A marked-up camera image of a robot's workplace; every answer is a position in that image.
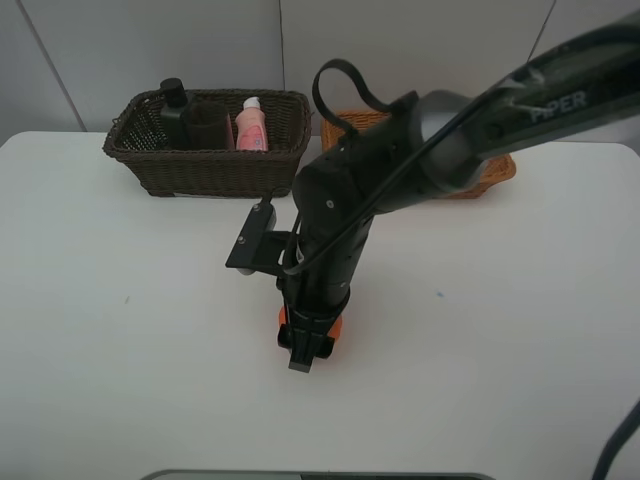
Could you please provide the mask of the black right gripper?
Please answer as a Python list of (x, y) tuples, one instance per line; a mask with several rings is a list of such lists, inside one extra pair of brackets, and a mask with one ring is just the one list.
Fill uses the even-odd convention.
[(309, 373), (313, 360), (331, 356), (337, 342), (329, 337), (329, 330), (348, 304), (351, 280), (372, 223), (372, 217), (359, 222), (309, 268), (277, 279), (286, 309), (289, 369)]

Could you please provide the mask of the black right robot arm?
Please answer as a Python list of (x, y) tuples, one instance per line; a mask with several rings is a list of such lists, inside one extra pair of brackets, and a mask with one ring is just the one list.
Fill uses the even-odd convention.
[(376, 216), (467, 190), (491, 158), (638, 114), (639, 16), (568, 40), (472, 99), (440, 90), (384, 103), (350, 62), (326, 68), (344, 73), (383, 119), (361, 130), (313, 93), (318, 113), (343, 134), (292, 187), (297, 216), (279, 277), (277, 339), (299, 372), (332, 352)]

